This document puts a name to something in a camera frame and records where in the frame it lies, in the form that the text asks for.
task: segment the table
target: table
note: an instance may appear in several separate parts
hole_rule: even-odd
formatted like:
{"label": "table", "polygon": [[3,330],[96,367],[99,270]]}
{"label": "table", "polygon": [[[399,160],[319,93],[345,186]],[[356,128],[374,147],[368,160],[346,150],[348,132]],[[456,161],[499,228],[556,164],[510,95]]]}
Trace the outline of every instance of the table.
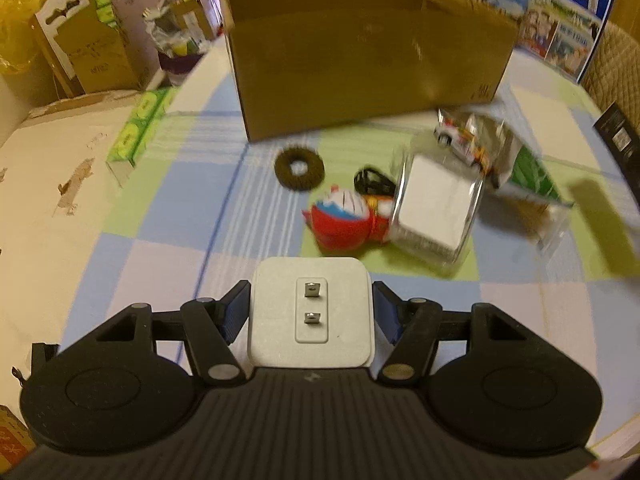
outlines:
{"label": "table", "polygon": [[[479,108],[505,119],[575,200],[571,230],[555,253],[541,256],[513,211],[486,196],[470,254],[451,279],[392,246],[357,255],[402,297],[426,296],[449,310],[494,303],[578,361],[604,391],[590,445],[615,456],[640,436],[640,214],[591,126],[600,111],[580,87],[520,52],[497,99]],[[63,346],[130,303],[175,310],[197,296],[221,297],[268,256],[320,256],[300,211],[331,184],[351,187],[363,164],[386,170],[393,149],[429,120],[417,114],[249,145],[225,45],[216,43],[108,215]],[[318,150],[326,168],[321,189],[279,186],[273,161],[291,144]],[[244,337],[234,344],[238,355]],[[436,365],[463,351],[459,342],[442,345]],[[162,342],[159,352],[188,366],[178,344]]]}
{"label": "table", "polygon": [[[93,95],[93,101],[99,96]],[[17,367],[28,376],[31,343],[59,342],[69,306],[120,190],[104,164],[138,94],[107,92],[103,102],[25,121],[0,148],[0,404],[19,415]],[[86,158],[92,176],[71,216],[57,208],[64,184]]]}

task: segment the white card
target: white card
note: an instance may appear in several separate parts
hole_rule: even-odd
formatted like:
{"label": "white card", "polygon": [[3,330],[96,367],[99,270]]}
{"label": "white card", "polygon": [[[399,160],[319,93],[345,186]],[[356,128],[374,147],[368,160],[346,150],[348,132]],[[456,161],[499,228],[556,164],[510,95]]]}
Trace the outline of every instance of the white card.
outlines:
{"label": "white card", "polygon": [[416,155],[398,220],[402,227],[455,250],[462,241],[474,183]]}
{"label": "white card", "polygon": [[529,121],[544,156],[600,170],[589,143],[564,103],[519,86],[511,85],[511,91]]}

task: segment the metal screw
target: metal screw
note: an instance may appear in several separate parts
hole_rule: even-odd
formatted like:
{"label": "metal screw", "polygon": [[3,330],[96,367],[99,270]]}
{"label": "metal screw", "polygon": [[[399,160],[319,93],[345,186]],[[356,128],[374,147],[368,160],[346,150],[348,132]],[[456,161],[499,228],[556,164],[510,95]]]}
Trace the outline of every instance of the metal screw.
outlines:
{"label": "metal screw", "polygon": [[414,376],[415,370],[414,367],[404,363],[395,363],[382,368],[382,373],[387,379],[391,379],[393,381],[405,381]]}
{"label": "metal screw", "polygon": [[209,368],[209,377],[217,381],[230,381],[240,373],[240,368],[235,365],[221,364]]}
{"label": "metal screw", "polygon": [[319,312],[305,312],[305,324],[317,325],[320,323]]}
{"label": "metal screw", "polygon": [[320,296],[320,283],[305,283],[305,298],[317,298]]}

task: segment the black cable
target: black cable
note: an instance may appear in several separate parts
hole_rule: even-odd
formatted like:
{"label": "black cable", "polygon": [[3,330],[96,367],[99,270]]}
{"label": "black cable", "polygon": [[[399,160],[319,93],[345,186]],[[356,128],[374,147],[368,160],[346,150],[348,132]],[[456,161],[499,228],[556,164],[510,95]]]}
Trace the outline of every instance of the black cable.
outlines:
{"label": "black cable", "polygon": [[365,166],[353,177],[353,189],[361,195],[396,195],[396,183],[372,166]]}

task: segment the beige quilted fabric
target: beige quilted fabric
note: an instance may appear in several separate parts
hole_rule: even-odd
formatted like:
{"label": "beige quilted fabric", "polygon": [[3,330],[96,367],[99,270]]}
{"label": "beige quilted fabric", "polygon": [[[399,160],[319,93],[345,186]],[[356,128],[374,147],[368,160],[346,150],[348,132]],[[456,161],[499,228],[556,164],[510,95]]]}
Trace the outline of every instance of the beige quilted fabric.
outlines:
{"label": "beige quilted fabric", "polygon": [[617,102],[640,132],[640,45],[615,23],[605,26],[582,86],[603,112]]}

